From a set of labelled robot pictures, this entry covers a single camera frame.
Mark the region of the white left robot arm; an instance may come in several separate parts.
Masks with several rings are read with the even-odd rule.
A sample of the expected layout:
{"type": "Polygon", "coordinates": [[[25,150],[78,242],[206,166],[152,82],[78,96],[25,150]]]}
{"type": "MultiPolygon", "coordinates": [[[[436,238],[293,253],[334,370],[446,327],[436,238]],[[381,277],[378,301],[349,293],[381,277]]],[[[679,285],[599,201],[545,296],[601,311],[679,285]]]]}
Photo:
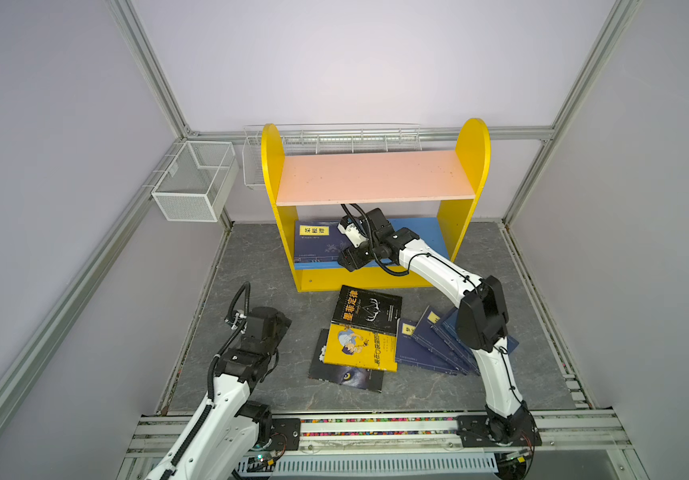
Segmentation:
{"type": "Polygon", "coordinates": [[[148,479],[232,479],[252,448],[270,442],[272,412],[250,395],[278,365],[292,320],[271,307],[252,308],[250,291],[246,282],[232,297],[232,333],[210,361],[206,394],[148,479]]]}

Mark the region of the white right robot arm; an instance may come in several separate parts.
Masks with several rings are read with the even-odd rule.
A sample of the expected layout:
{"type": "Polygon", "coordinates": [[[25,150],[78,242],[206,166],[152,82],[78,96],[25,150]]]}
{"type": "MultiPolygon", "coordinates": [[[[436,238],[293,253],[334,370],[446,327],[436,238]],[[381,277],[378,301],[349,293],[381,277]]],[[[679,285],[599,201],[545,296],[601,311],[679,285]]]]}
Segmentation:
{"type": "Polygon", "coordinates": [[[441,292],[456,308],[456,334],[475,358],[485,391],[487,434],[497,445],[523,440],[541,443],[533,415],[516,386],[509,359],[508,312],[503,288],[493,276],[473,274],[441,256],[408,228],[394,229],[378,208],[364,211],[344,204],[338,230],[350,242],[338,255],[349,272],[371,262],[385,273],[414,273],[441,292]]]}

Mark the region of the blue book Sunzi label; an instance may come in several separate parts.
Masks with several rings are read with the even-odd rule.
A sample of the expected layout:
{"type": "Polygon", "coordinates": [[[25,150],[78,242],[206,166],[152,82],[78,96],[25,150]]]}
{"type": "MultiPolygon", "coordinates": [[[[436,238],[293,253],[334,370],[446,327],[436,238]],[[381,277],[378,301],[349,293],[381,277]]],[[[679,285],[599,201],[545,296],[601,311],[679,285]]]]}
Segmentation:
{"type": "Polygon", "coordinates": [[[294,268],[296,270],[336,269],[340,268],[340,264],[333,257],[322,258],[322,260],[304,258],[302,261],[294,262],[294,268]]]}

